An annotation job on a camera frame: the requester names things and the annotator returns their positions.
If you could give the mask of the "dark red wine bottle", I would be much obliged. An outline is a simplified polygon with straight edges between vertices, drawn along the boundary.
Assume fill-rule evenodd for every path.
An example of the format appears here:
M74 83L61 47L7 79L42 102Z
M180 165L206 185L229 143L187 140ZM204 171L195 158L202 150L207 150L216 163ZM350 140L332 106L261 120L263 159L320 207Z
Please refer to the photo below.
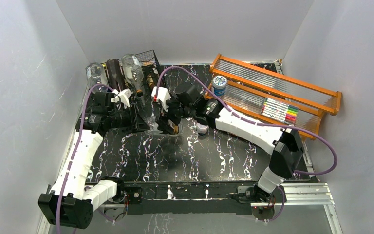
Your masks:
M110 87L118 91L125 90L127 88L125 85L125 77L122 74L119 61L114 58L107 60L106 69Z

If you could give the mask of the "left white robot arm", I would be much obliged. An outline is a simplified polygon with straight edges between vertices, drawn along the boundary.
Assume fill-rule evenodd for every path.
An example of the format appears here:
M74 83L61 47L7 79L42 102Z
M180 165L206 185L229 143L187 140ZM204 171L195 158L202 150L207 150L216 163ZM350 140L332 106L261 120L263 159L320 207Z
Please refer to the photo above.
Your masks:
M38 206L47 221L76 229L89 226L94 212L111 199L121 203L128 198L123 180L106 176L90 187L87 175L106 133L117 129L125 134L142 132L144 122L133 104L129 89L96 92L89 110L83 109L73 137L73 149L51 189L41 194Z

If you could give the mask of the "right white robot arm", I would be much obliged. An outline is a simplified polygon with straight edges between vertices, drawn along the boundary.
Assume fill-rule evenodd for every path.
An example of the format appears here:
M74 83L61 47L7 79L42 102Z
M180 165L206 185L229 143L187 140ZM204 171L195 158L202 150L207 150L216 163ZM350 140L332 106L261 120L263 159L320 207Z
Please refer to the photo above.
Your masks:
M205 99L197 88L186 82L176 88L172 97L167 88L154 87L153 101L161 106L155 119L158 130L175 135L180 132L183 118L197 122L197 132L206 134L209 128L221 130L247 140L270 155L269 165L253 188L238 188L238 202L267 202L274 190L290 179L302 159L304 150L297 130L278 125L263 126L262 122L240 115L223 106L217 99Z

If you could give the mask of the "green bottle silver cap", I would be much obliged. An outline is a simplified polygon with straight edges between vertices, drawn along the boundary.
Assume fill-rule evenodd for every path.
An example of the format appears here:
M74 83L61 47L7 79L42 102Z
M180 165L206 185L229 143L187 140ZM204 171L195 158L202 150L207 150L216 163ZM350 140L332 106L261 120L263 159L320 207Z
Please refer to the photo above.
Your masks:
M157 86L159 75L156 73L150 73L146 76L146 82L151 93L154 93L154 89Z

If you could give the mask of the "clear bottle black gold cap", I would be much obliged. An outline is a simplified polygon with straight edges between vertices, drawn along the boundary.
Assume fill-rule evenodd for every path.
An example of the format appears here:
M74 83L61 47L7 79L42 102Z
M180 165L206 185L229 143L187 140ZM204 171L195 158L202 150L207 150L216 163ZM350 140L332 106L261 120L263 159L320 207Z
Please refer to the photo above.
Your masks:
M159 119L168 119L168 118L164 115L150 116L150 117L145 117L144 118L144 121L149 126L149 129L145 131L146 134L149 134L149 135L165 135L165 134L163 134L162 131L158 130L158 120Z

